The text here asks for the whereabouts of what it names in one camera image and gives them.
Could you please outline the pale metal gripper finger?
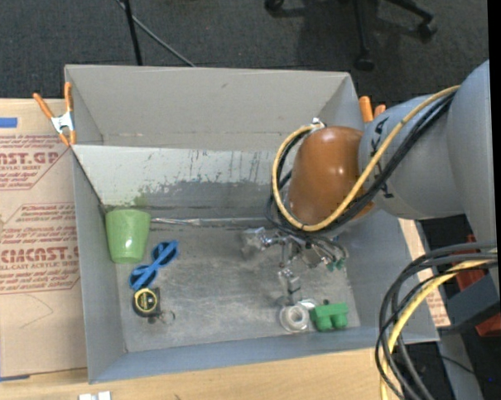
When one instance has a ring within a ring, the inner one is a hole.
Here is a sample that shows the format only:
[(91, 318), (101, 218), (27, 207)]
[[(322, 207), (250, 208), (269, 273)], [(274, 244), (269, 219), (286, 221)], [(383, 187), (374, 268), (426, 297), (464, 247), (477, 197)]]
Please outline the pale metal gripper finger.
[(301, 278), (299, 276), (290, 276), (287, 278), (287, 295), (290, 305), (295, 305), (302, 300)]
[(291, 293), (289, 289), (289, 281), (290, 278), (292, 277), (291, 270), (289, 269), (282, 269), (277, 272), (278, 275), (278, 281), (280, 284), (281, 292), (282, 292), (282, 297), (284, 302), (290, 302), (291, 300)]

